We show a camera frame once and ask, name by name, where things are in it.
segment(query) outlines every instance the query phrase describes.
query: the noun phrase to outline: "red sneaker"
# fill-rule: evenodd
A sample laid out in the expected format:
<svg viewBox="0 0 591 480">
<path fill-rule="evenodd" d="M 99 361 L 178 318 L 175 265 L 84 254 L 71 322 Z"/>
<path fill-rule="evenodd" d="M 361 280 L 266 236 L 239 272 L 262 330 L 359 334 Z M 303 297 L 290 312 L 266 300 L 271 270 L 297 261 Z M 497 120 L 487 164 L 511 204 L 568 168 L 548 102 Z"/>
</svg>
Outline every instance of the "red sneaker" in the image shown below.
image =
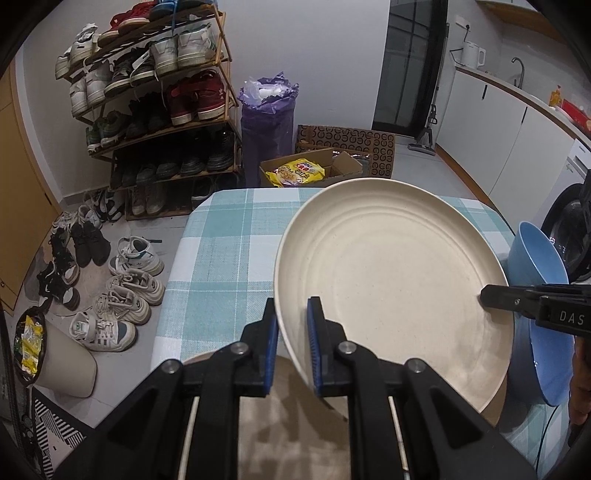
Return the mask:
<svg viewBox="0 0 591 480">
<path fill-rule="evenodd" d="M 117 29 L 119 28 L 120 23 L 129 17 L 130 13 L 130 11 L 127 11 L 123 14 L 117 14 L 111 18 L 111 29 L 99 36 L 98 46 L 100 48 L 108 45 L 113 40 L 116 40 L 117 37 L 119 37 L 119 32 Z"/>
<path fill-rule="evenodd" d="M 171 85 L 166 90 L 168 111 L 173 125 L 189 123 L 195 117 L 195 102 L 190 95 L 183 93 L 185 80 Z"/>
<path fill-rule="evenodd" d="M 148 15 L 150 10 L 156 4 L 155 1 L 140 2 L 132 7 L 129 11 L 127 19 L 123 20 L 119 24 L 119 35 L 125 35 L 126 33 L 141 27 L 142 25 L 149 24 Z"/>
<path fill-rule="evenodd" d="M 197 96 L 197 114 L 200 120 L 216 118 L 224 113 L 226 91 L 218 72 L 203 70 L 181 86 L 184 93 Z"/>
</svg>

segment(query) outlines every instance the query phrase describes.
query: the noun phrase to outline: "purple bag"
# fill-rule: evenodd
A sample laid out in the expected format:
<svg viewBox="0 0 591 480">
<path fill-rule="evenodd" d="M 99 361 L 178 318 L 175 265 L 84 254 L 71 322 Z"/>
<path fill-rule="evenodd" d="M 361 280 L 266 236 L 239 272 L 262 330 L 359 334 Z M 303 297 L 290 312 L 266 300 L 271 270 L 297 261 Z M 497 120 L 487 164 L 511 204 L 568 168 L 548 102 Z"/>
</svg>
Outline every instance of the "purple bag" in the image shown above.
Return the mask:
<svg viewBox="0 0 591 480">
<path fill-rule="evenodd" d="M 283 72 L 274 78 L 249 80 L 240 89 L 242 102 L 242 165 L 246 188 L 260 185 L 259 164 L 294 151 L 294 108 L 298 84 Z"/>
</svg>

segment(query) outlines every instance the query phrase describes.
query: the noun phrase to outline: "trash can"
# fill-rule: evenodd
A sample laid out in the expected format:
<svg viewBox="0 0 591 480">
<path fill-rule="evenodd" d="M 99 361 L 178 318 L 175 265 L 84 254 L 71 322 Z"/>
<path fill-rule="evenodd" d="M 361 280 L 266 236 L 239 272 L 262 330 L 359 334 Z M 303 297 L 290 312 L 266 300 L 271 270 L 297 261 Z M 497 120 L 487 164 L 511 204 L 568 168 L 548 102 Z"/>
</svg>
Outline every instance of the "trash can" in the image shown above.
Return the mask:
<svg viewBox="0 0 591 480">
<path fill-rule="evenodd" d="M 90 352 L 51 323 L 42 307 L 18 319 L 13 357 L 18 378 L 53 391 L 85 398 L 95 386 L 96 362 Z"/>
<path fill-rule="evenodd" d="M 274 78 L 250 79 L 240 89 L 242 102 L 242 166 L 246 188 L 259 187 L 262 161 L 291 155 L 298 84 L 283 72 Z"/>
</svg>

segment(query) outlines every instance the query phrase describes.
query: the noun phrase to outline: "checkered tablecloth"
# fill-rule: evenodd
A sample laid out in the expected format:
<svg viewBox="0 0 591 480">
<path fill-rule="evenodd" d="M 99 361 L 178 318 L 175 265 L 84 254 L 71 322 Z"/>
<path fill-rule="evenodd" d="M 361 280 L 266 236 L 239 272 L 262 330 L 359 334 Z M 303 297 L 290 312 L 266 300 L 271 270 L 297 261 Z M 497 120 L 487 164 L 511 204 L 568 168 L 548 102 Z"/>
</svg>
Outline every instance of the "checkered tablecloth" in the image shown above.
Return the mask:
<svg viewBox="0 0 591 480">
<path fill-rule="evenodd" d="M 160 312 L 152 368 L 219 349 L 261 319 L 273 295 L 273 269 L 281 236 L 296 211 L 320 189 L 247 189 L 215 193 L 189 217 Z M 503 260 L 513 233 L 477 200 L 442 197 L 464 215 Z M 528 408 L 508 398 L 499 424 L 505 437 L 534 463 L 553 408 Z M 568 413 L 560 407 L 544 441 L 540 475 L 556 461 Z"/>
</svg>

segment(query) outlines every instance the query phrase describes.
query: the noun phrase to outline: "blue bowl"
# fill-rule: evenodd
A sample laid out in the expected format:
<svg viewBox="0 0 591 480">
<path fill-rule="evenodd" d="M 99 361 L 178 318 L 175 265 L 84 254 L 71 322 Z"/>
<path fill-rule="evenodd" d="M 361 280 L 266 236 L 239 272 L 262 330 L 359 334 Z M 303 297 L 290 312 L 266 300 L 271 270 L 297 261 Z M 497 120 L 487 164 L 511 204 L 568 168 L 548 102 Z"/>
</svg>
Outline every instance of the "blue bowl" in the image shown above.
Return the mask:
<svg viewBox="0 0 591 480">
<path fill-rule="evenodd" d="M 521 222 L 507 259 L 509 285 L 568 284 L 566 269 L 554 245 L 535 225 Z M 509 383 L 513 395 L 527 404 L 551 407 L 569 397 L 573 376 L 572 335 L 540 328 L 515 315 Z"/>
</svg>

